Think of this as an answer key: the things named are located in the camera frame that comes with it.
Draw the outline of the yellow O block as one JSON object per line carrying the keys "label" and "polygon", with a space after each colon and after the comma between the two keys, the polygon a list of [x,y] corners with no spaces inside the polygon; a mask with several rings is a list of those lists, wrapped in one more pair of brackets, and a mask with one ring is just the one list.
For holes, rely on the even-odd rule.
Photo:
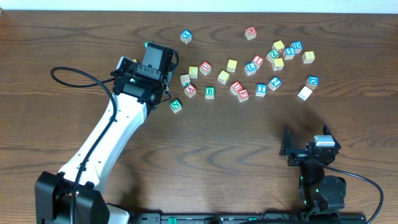
{"label": "yellow O block", "polygon": [[188,69],[188,74],[190,78],[198,78],[198,67],[191,66]]}

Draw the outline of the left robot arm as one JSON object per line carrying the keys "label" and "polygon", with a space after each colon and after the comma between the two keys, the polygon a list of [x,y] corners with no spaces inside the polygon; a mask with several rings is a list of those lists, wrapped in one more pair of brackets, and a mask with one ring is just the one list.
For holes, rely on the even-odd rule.
{"label": "left robot arm", "polygon": [[164,102],[179,64],[178,52],[147,43],[142,62],[121,57],[110,73],[113,88],[90,74],[69,67],[51,69],[78,73],[109,97],[106,111],[77,153],[56,174],[41,173],[35,183],[37,223],[128,223],[128,210],[104,201],[106,182],[118,157],[151,111]]}

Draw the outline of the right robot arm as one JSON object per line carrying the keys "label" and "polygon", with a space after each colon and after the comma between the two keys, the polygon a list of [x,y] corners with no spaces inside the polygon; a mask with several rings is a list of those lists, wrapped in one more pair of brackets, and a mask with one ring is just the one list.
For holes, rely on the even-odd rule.
{"label": "right robot arm", "polygon": [[327,126],[323,134],[316,135],[304,149],[296,149],[288,128],[284,129],[280,156],[287,157],[288,166],[300,168],[299,194],[305,208],[299,213],[302,220],[310,220],[321,214],[338,213],[345,207],[346,181],[342,177],[325,175],[325,168],[331,164],[341,149]]}

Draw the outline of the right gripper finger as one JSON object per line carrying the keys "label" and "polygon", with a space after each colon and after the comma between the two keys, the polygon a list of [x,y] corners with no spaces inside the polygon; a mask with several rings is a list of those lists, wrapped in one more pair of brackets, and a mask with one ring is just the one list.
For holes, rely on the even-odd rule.
{"label": "right gripper finger", "polygon": [[291,153],[293,153],[293,150],[294,149],[293,149],[293,144],[292,144],[292,135],[289,131],[289,128],[285,127],[279,155],[280,156],[289,156]]}
{"label": "right gripper finger", "polygon": [[331,131],[329,130],[327,125],[324,125],[323,127],[323,134],[325,135],[325,140],[322,143],[323,147],[335,147],[335,148],[341,148],[341,145],[339,142],[335,139],[335,137],[332,135]]}

